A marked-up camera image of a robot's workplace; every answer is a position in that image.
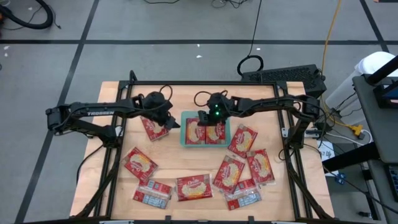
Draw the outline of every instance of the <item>teal plastic tray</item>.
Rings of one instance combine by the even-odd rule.
[[[228,147],[231,143],[231,128],[229,118],[225,121],[225,144],[185,144],[185,131],[187,130],[187,118],[198,117],[197,111],[183,111],[181,113],[180,144],[183,147]]]

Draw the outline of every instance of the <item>black metal frame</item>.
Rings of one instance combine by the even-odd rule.
[[[132,88],[134,85],[241,85],[241,86],[255,85],[255,86],[272,86],[274,89],[275,97],[279,97],[279,91],[278,91],[279,88],[281,88],[283,90],[284,95],[287,94],[286,82],[258,83],[258,82],[241,82],[241,81],[230,81],[230,82],[224,82],[224,81],[137,81],[136,76],[134,75],[133,72],[131,72],[130,80],[119,81],[118,92],[116,95],[116,101],[119,101],[122,99],[122,95],[123,95],[123,92],[125,89],[127,89],[126,97],[131,96]],[[284,138],[282,135],[282,128],[285,127],[284,118],[283,118],[281,110],[278,110],[277,114],[278,114],[278,121],[279,121],[279,126],[280,126],[282,144],[283,144],[283,148],[284,148],[285,164],[286,164],[286,168],[289,170],[292,167],[292,161],[289,156],[288,142],[285,140],[286,138]],[[292,115],[288,112],[287,116],[288,116],[288,120],[289,120],[289,126],[290,127],[294,126],[294,121],[293,121]],[[112,118],[112,122],[111,122],[112,127],[115,128],[117,123],[118,123],[118,117],[114,115]],[[126,128],[126,123],[127,123],[127,119],[123,118],[121,120],[122,130],[124,130]],[[120,158],[121,158],[121,151],[123,148],[124,135],[122,135],[121,138],[122,139],[121,139],[120,146],[118,148],[116,148],[115,160],[117,160],[117,161],[120,160]],[[108,171],[109,171],[109,163],[111,160],[112,150],[113,149],[111,149],[111,148],[106,149],[103,169],[101,171],[101,178],[100,178],[100,182],[99,182],[100,185],[102,183],[104,183],[107,178],[109,178]],[[295,221],[296,222],[305,222],[305,223],[340,223],[340,224],[352,223],[352,222],[343,222],[343,221],[338,221],[338,220],[330,220],[330,219],[325,220],[325,219],[312,218],[312,208],[310,206],[309,200],[314,200],[314,199],[311,195],[309,197],[308,196],[305,197],[304,194],[303,194],[303,201],[304,201],[304,206],[305,206],[306,218],[301,217],[298,198],[297,198],[297,192],[296,192],[296,187],[295,187],[295,184],[298,184],[298,183],[295,182],[295,180],[297,181],[297,178],[299,178],[299,180],[301,180],[301,183],[299,184],[299,187],[301,187],[301,188],[303,188],[303,187],[305,188],[306,183],[305,183],[305,176],[304,176],[304,171],[303,171],[300,150],[295,149],[294,153],[295,153],[298,175],[296,175],[294,177],[292,177],[291,175],[288,175],[288,180],[289,180],[289,188],[290,188],[290,194],[291,194],[291,199],[292,199],[292,206],[293,206]],[[75,218],[71,218],[68,220],[52,220],[51,222],[52,223],[97,223],[98,218],[100,218],[102,221],[110,220],[112,210],[113,210],[114,195],[115,195],[116,184],[117,184],[117,179],[118,179],[118,171],[119,171],[119,168],[117,168],[116,173],[113,173],[113,175],[112,175],[105,216],[100,216],[101,205],[103,203],[103,198],[102,198],[102,196],[100,196],[100,197],[98,197],[98,200],[96,202],[93,217],[85,217],[85,218],[75,217]],[[198,222],[199,222],[198,220],[174,221],[171,219],[171,216],[166,216],[165,220],[134,220],[134,223],[198,223]],[[235,222],[208,221],[208,223],[209,222],[211,222],[211,223],[250,223],[250,224],[252,224],[252,223],[271,223],[269,221],[266,221],[266,222],[254,221],[254,217],[252,217],[252,216],[248,216],[248,221],[235,221]]]

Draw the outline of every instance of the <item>table leg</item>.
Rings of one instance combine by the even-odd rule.
[[[380,158],[380,155],[377,151],[376,144],[374,142],[371,142],[339,156],[335,156],[331,159],[325,160],[322,162],[322,164],[328,170],[330,170],[330,172],[333,172],[344,167],[359,164],[361,162],[366,162],[370,159],[378,158]]]

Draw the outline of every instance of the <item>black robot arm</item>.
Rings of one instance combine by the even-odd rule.
[[[83,121],[80,118],[87,116],[116,115],[121,118],[134,118],[143,116],[157,122],[167,129],[179,128],[175,118],[170,115],[169,109],[173,105],[164,98],[160,92],[134,96],[115,103],[72,103],[61,105],[45,111],[47,115],[47,127],[54,134],[63,134],[66,131],[76,131],[87,136],[97,136],[105,147],[117,147],[118,135],[114,127],[110,125],[98,126]]]
[[[301,102],[302,106],[297,109],[294,104]],[[232,96],[228,99],[222,93],[211,94],[206,104],[209,113],[199,111],[199,125],[214,126],[217,123],[225,123],[227,118],[235,116],[244,118],[257,112],[286,110],[292,113],[298,121],[294,127],[289,129],[288,137],[285,139],[288,145],[294,149],[303,148],[305,130],[308,125],[319,118],[319,101],[307,95],[300,96],[281,96],[278,98],[266,98],[252,100],[250,98],[240,98]]]

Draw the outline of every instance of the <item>red snack package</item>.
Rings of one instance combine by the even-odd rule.
[[[146,181],[140,180],[139,186],[144,189],[155,192],[157,194],[162,194],[162,195],[171,195],[172,194],[172,188],[170,186],[161,184],[154,180],[149,180],[149,179]]]
[[[187,118],[185,131],[186,144],[204,144],[206,141],[206,127],[198,126],[199,118]]]
[[[156,122],[142,116],[140,118],[150,141],[155,141],[169,133],[169,130],[165,129],[163,126],[160,127]]]
[[[144,182],[157,169],[157,164],[136,147],[122,160],[122,164],[139,180]]]
[[[213,184],[224,192],[233,194],[242,174],[244,162],[225,156]]]
[[[228,149],[240,157],[246,158],[246,152],[250,150],[256,137],[257,132],[255,130],[240,124]]]
[[[225,194],[224,196],[229,210],[262,200],[260,190],[253,179],[240,181],[234,194]]]
[[[250,173],[257,184],[275,181],[271,164],[265,149],[247,152]]]
[[[225,144],[225,124],[206,127],[206,144]]]
[[[149,180],[146,183],[140,181],[132,199],[157,208],[166,209],[171,193],[172,188],[170,186],[153,180]]]
[[[177,178],[178,201],[212,197],[210,182],[210,174]]]

